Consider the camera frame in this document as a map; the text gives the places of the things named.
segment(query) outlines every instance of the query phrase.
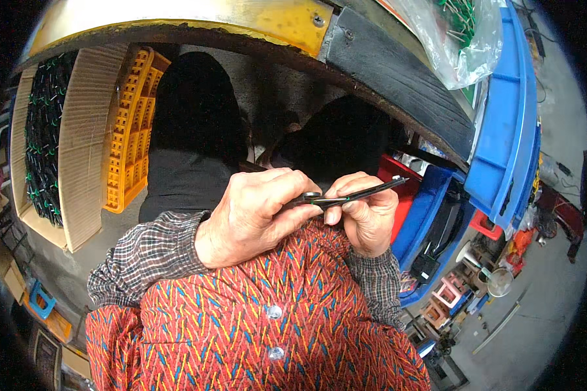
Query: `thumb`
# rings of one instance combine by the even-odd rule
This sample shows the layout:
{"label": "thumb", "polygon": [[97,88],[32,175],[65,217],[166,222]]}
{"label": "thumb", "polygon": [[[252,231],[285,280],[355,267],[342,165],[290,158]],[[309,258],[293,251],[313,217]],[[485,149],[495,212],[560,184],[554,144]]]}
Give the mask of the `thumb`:
{"label": "thumb", "polygon": [[317,205],[298,205],[274,216],[269,228],[272,237],[278,240],[296,231],[308,219],[321,215],[322,209]]}
{"label": "thumb", "polygon": [[342,211],[352,217],[357,224],[366,224],[372,218],[372,210],[367,202],[358,200],[343,204]]}

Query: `finger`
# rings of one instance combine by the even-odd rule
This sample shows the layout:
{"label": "finger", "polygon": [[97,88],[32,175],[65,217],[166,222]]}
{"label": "finger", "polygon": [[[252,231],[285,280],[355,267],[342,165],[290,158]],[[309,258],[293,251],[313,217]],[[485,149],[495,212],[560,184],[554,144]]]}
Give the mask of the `finger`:
{"label": "finger", "polygon": [[305,192],[320,192],[321,189],[302,171],[296,170],[277,176],[258,186],[259,194],[265,194],[265,210],[272,215],[282,206]]}
{"label": "finger", "polygon": [[282,167],[282,168],[271,168],[266,169],[265,171],[261,171],[258,173],[247,173],[248,182],[250,184],[259,184],[264,182],[269,182],[274,178],[277,178],[283,174],[290,173],[293,170],[289,167]]}
{"label": "finger", "polygon": [[337,197],[337,189],[343,187],[346,183],[350,182],[353,179],[356,178],[363,178],[365,176],[369,176],[368,174],[364,173],[363,171],[359,171],[358,173],[354,173],[354,174],[348,174],[345,176],[342,176],[341,178],[337,179],[328,189],[328,191],[326,191],[326,194],[324,194],[324,197],[326,198],[336,198]]}
{"label": "finger", "polygon": [[372,210],[368,203],[362,200],[348,202],[342,205],[342,211],[352,217],[357,223],[368,223],[372,218]]}
{"label": "finger", "polygon": [[328,225],[335,225],[341,220],[341,207],[332,207],[326,209],[324,212],[324,223]]}
{"label": "finger", "polygon": [[300,228],[308,219],[321,214],[322,209],[317,205],[298,205],[274,216],[274,221],[267,234],[271,239],[280,241]]}
{"label": "finger", "polygon": [[[376,176],[368,176],[366,178],[357,178],[346,183],[342,188],[337,190],[337,196],[347,196],[354,192],[360,192],[361,190],[369,189],[374,186],[383,184]],[[383,190],[382,192],[374,193],[369,195],[368,204],[376,207],[388,207],[393,208],[398,205],[398,195],[391,189]]]}

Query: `zigzag pattern fabric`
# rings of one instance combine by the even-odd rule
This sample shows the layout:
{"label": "zigzag pattern fabric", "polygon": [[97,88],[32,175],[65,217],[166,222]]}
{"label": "zigzag pattern fabric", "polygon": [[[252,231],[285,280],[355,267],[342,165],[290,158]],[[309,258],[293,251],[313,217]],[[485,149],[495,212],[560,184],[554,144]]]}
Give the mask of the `zigzag pattern fabric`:
{"label": "zigzag pattern fabric", "polygon": [[407,335],[374,323],[342,231],[311,220],[277,248],[156,283],[141,309],[87,316],[101,390],[429,390]]}

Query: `hand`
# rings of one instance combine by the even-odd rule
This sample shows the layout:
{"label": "hand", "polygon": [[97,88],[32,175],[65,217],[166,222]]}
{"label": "hand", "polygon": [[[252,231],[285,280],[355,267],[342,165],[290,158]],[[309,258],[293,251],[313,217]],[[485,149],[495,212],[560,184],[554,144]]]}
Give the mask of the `hand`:
{"label": "hand", "polygon": [[[376,176],[358,172],[337,179],[324,195],[337,198],[382,184]],[[345,234],[354,251],[374,258],[389,248],[394,216],[398,207],[398,195],[391,189],[373,194],[367,198],[329,208],[324,213],[324,222],[335,225],[344,215]]]}
{"label": "hand", "polygon": [[316,205],[281,211],[304,192],[321,190],[301,171],[290,168],[233,175],[211,217],[198,227],[198,258],[207,268],[221,268],[271,250],[309,218],[322,214]]}

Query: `tweezers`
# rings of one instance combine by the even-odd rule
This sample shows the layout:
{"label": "tweezers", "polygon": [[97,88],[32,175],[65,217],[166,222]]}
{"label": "tweezers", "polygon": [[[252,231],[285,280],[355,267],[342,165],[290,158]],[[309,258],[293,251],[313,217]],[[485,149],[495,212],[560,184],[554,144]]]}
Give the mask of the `tweezers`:
{"label": "tweezers", "polygon": [[331,207],[338,207],[345,204],[346,202],[356,201],[357,199],[369,197],[370,195],[382,192],[383,190],[400,186],[401,184],[407,182],[407,180],[409,180],[409,178],[405,178],[403,176],[394,176],[394,178],[389,182],[385,182],[383,184],[379,184],[378,186],[361,190],[359,192],[355,192],[340,198],[322,198],[322,195],[316,192],[302,193],[298,198],[291,200],[290,203],[293,205],[317,205],[322,210],[326,210]]}

